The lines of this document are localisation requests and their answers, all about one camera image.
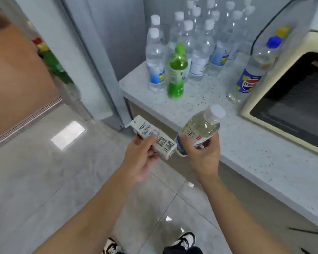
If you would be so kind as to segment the person's right hand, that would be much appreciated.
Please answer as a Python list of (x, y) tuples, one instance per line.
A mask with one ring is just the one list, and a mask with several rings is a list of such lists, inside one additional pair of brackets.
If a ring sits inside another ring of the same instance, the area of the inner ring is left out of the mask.
[(220, 157), (219, 133), (209, 138), (205, 146), (199, 149), (198, 158), (189, 158), (192, 170), (201, 185), (206, 181), (219, 179), (218, 166)]

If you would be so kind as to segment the person's left hand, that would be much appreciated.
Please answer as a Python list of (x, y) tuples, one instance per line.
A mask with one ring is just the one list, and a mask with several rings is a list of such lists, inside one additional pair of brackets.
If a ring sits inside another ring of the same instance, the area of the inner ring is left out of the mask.
[(119, 168), (132, 184), (142, 181), (150, 166), (160, 158), (160, 155), (153, 150), (153, 146), (140, 147), (141, 140), (139, 135), (132, 139)]

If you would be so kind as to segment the white drink carton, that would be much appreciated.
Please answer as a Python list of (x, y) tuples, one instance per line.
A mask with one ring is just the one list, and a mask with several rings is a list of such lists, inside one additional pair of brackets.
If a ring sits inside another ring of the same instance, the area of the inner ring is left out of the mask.
[(150, 135), (156, 135), (157, 140), (153, 145), (153, 150), (158, 153), (162, 159), (168, 160), (177, 148), (177, 143), (175, 143), (173, 139), (140, 115), (136, 116), (130, 122), (129, 126), (131, 126), (142, 139), (146, 139)]

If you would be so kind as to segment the pale tea bottle white cap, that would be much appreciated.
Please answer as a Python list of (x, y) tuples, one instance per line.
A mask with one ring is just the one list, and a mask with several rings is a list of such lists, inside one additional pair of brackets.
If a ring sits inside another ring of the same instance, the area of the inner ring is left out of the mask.
[(226, 115), (225, 109), (220, 105), (211, 105), (204, 111), (193, 115), (175, 138), (176, 152), (181, 157), (186, 157), (187, 152), (181, 142), (184, 135), (190, 139), (195, 148), (201, 147), (220, 129), (220, 121)]

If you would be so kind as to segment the person's left forearm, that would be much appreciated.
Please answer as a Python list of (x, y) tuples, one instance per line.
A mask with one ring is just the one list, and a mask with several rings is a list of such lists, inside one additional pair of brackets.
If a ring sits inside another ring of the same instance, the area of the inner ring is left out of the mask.
[(118, 169), (97, 194), (33, 254), (102, 254), (131, 190), (144, 175)]

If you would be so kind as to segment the person's right forearm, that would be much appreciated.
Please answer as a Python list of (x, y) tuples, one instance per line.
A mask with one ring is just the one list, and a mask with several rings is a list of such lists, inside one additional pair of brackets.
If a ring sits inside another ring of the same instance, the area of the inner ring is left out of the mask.
[(244, 209), (216, 174), (196, 175), (233, 254), (291, 254)]

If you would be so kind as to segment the green drink bottle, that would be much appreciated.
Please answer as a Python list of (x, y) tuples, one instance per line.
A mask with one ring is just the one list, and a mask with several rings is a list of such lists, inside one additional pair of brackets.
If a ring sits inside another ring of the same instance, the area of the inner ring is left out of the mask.
[(188, 58), (185, 51), (185, 45), (177, 43), (175, 51), (169, 59), (170, 74), (167, 95), (173, 100), (181, 98), (184, 92), (184, 81), (188, 69)]

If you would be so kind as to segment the beige counter cabinet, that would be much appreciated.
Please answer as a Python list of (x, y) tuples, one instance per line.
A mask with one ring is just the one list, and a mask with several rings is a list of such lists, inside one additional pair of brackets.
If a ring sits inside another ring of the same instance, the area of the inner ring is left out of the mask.
[[(136, 115), (143, 116), (160, 129), (164, 129), (164, 132), (169, 136), (173, 136), (173, 133), (176, 133), (176, 131), (165, 125), (160, 119), (155, 118), (129, 99), (124, 99), (132, 117)], [(188, 181), (196, 183), (197, 187), (202, 190), (200, 183), (197, 182), (196, 176), (192, 172), (191, 165), (188, 164), (187, 158), (174, 154), (165, 163)], [(232, 166), (228, 166), (226, 162), (219, 162), (219, 175), (224, 184), (243, 203), (246, 210), (269, 231), (272, 232), (272, 229), (276, 229), (277, 231), (318, 235), (317, 225), (242, 176)]]

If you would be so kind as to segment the person's right black white shoe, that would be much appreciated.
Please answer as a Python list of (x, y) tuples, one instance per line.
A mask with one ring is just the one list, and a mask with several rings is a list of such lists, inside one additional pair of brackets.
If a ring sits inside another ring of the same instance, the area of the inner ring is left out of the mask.
[(188, 248), (191, 248), (195, 246), (196, 243), (196, 236), (192, 231), (185, 231), (182, 233), (182, 235), (179, 236), (179, 238), (172, 244), (174, 245), (181, 245), (186, 250)]

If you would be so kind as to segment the person's black white shoe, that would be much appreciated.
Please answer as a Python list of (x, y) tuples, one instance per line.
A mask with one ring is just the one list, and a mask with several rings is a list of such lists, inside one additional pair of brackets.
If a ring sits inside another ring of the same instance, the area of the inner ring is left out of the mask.
[(174, 245), (181, 245), (186, 250), (188, 248), (191, 248), (195, 246), (196, 243), (196, 236), (192, 231), (185, 231), (182, 233), (182, 235), (179, 236), (179, 238), (172, 244)]
[(109, 237), (102, 254), (120, 254), (121, 252), (121, 247), (120, 245), (112, 238)]

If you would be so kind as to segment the blue cap soda bottle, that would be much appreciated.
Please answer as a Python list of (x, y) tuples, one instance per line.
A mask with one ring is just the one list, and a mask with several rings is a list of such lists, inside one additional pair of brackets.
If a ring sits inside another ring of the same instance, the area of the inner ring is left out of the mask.
[(248, 60), (243, 72), (234, 86), (229, 88), (227, 98), (231, 103), (244, 101), (262, 77), (272, 68), (276, 59), (276, 49), (281, 45), (282, 38), (274, 35), (264, 46), (258, 47)]

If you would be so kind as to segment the group of clear water bottles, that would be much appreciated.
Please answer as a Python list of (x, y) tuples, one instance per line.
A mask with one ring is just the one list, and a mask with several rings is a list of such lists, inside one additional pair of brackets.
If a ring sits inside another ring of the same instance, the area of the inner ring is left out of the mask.
[(220, 61), (224, 65), (228, 59), (227, 49), (231, 52), (232, 46), (225, 45), (224, 58), (215, 60), (215, 51), (220, 48), (220, 38), (239, 33), (241, 29), (242, 11), (235, 10), (235, 2), (227, 1), (225, 4), (226, 20), (220, 21), (220, 11), (217, 8), (218, 0), (207, 0), (206, 16), (201, 17), (203, 11), (197, 5), (199, 0), (186, 0), (187, 13), (174, 12), (174, 20), (169, 25), (168, 42), (165, 41), (159, 14), (150, 16), (150, 26), (147, 33), (145, 47), (146, 66), (149, 72), (149, 86), (152, 90), (167, 89), (169, 82), (169, 59), (175, 51), (177, 43), (186, 47), (188, 69), (185, 83), (199, 84), (208, 70), (211, 62)]

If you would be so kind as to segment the grey refrigerator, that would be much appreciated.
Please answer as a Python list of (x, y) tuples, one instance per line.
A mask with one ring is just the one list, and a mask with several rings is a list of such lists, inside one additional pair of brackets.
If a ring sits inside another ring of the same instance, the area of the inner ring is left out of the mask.
[(73, 80), (86, 113), (132, 120), (119, 81), (145, 60), (143, 0), (14, 0)]

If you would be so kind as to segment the dark trousers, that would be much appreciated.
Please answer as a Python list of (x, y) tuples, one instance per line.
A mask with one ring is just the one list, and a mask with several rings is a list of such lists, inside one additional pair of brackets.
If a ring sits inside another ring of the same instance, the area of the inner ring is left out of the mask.
[(193, 246), (187, 250), (181, 245), (168, 246), (163, 249), (162, 254), (204, 254), (199, 247)]

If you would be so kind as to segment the person's left black white shoe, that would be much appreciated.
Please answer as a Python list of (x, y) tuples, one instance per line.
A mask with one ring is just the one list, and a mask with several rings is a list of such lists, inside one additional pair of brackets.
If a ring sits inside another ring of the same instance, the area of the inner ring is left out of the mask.
[(109, 237), (102, 254), (120, 254), (121, 252), (121, 247), (120, 245), (112, 238)]

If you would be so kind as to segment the cream microwave oven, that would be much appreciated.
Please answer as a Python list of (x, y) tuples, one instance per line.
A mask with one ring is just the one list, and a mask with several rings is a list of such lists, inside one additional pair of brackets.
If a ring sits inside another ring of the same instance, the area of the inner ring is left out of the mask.
[(318, 31), (284, 51), (240, 115), (318, 154)]

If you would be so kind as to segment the row of colourful drink bottles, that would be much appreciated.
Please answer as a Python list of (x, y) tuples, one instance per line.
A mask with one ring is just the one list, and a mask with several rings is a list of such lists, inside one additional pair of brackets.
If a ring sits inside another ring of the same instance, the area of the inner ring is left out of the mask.
[(36, 46), (39, 57), (43, 60), (44, 64), (51, 71), (51, 73), (58, 77), (65, 85), (67, 85), (70, 96), (72, 96), (74, 99), (80, 99), (80, 91), (48, 45), (40, 37), (32, 38), (31, 41)]

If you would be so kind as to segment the brown wooden door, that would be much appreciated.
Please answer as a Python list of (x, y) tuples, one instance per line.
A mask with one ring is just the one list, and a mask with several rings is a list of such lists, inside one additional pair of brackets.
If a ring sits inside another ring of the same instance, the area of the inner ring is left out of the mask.
[(58, 98), (35, 45), (0, 9), (0, 137)]

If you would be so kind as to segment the yellow cap soda bottle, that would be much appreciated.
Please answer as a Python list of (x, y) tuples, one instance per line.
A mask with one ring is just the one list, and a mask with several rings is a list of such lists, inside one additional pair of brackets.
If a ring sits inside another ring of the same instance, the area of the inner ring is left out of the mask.
[(282, 52), (283, 46), (288, 39), (290, 30), (291, 30), (290, 27), (286, 25), (281, 26), (275, 30), (275, 35), (281, 38), (281, 43), (272, 52), (272, 56), (275, 58), (272, 66), (274, 66), (277, 63), (278, 58)]

